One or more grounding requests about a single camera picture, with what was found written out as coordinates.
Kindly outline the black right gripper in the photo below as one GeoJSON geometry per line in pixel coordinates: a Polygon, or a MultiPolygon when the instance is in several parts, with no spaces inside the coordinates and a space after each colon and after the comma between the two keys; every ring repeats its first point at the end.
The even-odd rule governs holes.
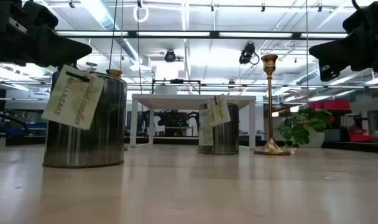
{"type": "Polygon", "coordinates": [[[320,80],[328,82],[350,66],[353,71],[371,68],[378,71],[378,1],[361,7],[351,0],[356,11],[343,22],[347,36],[309,49],[320,62],[320,80]]]}

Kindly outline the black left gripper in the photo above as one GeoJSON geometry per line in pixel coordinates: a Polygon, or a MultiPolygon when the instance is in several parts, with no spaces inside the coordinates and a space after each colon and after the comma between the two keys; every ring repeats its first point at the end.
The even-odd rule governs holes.
{"type": "Polygon", "coordinates": [[[57,24],[57,17],[34,0],[0,0],[0,62],[78,69],[77,60],[92,48],[56,34],[57,24]]]}

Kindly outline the silver candle tin with tag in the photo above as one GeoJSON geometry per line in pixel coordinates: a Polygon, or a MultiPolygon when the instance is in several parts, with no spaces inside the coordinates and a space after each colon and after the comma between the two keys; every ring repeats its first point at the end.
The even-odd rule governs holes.
{"type": "Polygon", "coordinates": [[[42,118],[47,120],[43,165],[115,166],[124,162],[127,83],[119,75],[64,65],[52,75],[42,118]]]}
{"type": "Polygon", "coordinates": [[[198,152],[233,155],[239,153],[239,107],[226,95],[215,95],[199,107],[198,152]]]}

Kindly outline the green potted plant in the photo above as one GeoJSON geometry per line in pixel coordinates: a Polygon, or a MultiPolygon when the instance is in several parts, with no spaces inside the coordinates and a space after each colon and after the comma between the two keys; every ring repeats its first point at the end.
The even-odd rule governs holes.
{"type": "Polygon", "coordinates": [[[325,131],[331,127],[332,116],[329,111],[323,109],[299,109],[279,125],[279,134],[285,139],[286,146],[320,148],[325,131]]]}

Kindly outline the blue storage bin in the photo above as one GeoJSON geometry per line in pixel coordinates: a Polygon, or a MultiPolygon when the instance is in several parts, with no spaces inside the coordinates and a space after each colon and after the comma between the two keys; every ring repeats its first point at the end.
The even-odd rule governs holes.
{"type": "Polygon", "coordinates": [[[10,136],[23,136],[24,134],[26,136],[45,136],[46,134],[47,123],[31,122],[26,123],[25,126],[26,128],[17,123],[7,122],[4,128],[10,136]]]}

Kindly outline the white perforated metal shelf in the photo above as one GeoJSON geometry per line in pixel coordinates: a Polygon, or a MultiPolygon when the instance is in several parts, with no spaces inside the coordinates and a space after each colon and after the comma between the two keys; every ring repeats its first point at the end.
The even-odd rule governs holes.
{"type": "MultiPolygon", "coordinates": [[[[150,110],[149,142],[154,143],[154,111],[155,110],[198,110],[200,105],[206,103],[212,95],[166,95],[166,94],[132,94],[131,106],[131,147],[137,145],[137,112],[141,104],[150,110]]],[[[239,109],[249,106],[249,149],[256,148],[256,98],[255,96],[230,96],[226,97],[228,103],[237,104],[239,109]]]]}

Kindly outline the black aluminium frame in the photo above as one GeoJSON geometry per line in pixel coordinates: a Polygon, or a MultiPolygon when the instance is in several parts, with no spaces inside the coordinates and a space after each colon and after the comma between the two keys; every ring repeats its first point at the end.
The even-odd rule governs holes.
{"type": "MultiPolygon", "coordinates": [[[[235,32],[235,31],[112,31],[112,30],[58,30],[56,33],[66,38],[89,39],[251,39],[251,40],[341,40],[347,35],[339,32],[235,32]]],[[[326,141],[324,147],[349,151],[378,153],[378,142],[333,142],[326,141]]]]}

